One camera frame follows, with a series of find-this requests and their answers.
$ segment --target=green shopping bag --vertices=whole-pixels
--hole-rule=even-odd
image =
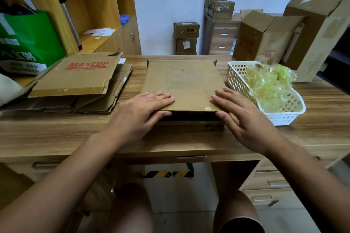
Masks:
[[[65,56],[46,11],[11,16],[0,13],[0,67],[7,72],[37,75]]]

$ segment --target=drawer handle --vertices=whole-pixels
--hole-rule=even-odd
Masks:
[[[256,201],[256,202],[271,201],[272,200],[272,196],[271,195],[253,196],[253,200]]]
[[[206,159],[207,158],[207,156],[205,155],[205,156],[186,156],[186,157],[177,157],[177,159],[186,159],[186,160],[188,160],[188,159]]]
[[[287,181],[267,181],[271,187],[290,187]]]
[[[37,170],[52,170],[59,164],[60,162],[34,162],[32,168]]]

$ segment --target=right hand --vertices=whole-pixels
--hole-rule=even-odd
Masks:
[[[267,157],[279,147],[290,143],[246,97],[229,88],[216,90],[215,93],[211,96],[212,100],[236,116],[239,123],[227,112],[219,111],[216,115],[245,147]]]

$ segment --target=white plastic basket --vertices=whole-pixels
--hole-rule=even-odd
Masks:
[[[229,68],[227,71],[227,83],[230,85],[230,88],[239,92],[246,98],[248,98],[251,102],[255,103],[255,105],[263,111],[260,103],[256,100],[252,95],[249,94],[250,88],[247,82],[244,81],[244,76],[246,74],[245,68],[246,66],[259,64],[257,61],[231,61],[228,63]],[[300,97],[299,93],[294,89],[295,94],[290,94],[291,98],[285,103],[285,107],[283,108],[284,112],[276,112],[276,113],[265,113],[264,114],[272,121],[273,125],[289,125],[298,115],[303,114],[306,110],[305,103],[303,99]]]

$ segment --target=plastic bag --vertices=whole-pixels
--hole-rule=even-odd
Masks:
[[[291,99],[288,95],[294,93],[291,85],[296,79],[294,71],[280,64],[256,64],[245,71],[244,80],[262,110],[265,113],[283,112],[285,103]]]

